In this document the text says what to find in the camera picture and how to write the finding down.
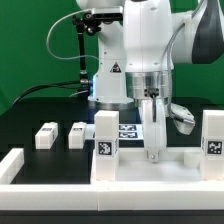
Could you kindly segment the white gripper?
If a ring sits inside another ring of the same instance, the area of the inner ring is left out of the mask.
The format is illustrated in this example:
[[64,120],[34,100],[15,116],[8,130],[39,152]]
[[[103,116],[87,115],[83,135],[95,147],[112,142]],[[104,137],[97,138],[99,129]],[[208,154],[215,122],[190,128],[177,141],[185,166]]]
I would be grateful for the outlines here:
[[156,100],[156,110],[153,110],[153,100],[142,101],[142,129],[144,148],[151,163],[159,161],[159,150],[167,145],[166,114],[161,99]]

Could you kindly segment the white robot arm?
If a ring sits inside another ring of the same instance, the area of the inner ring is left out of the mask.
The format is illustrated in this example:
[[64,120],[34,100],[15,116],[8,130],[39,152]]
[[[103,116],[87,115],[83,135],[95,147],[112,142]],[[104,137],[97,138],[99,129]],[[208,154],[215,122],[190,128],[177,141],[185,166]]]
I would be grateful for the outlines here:
[[171,103],[176,63],[210,64],[224,54],[220,0],[199,0],[195,10],[172,13],[170,0],[76,0],[87,31],[98,34],[99,69],[89,100],[108,109],[135,102],[151,162],[167,146],[166,119],[189,134],[195,121]]

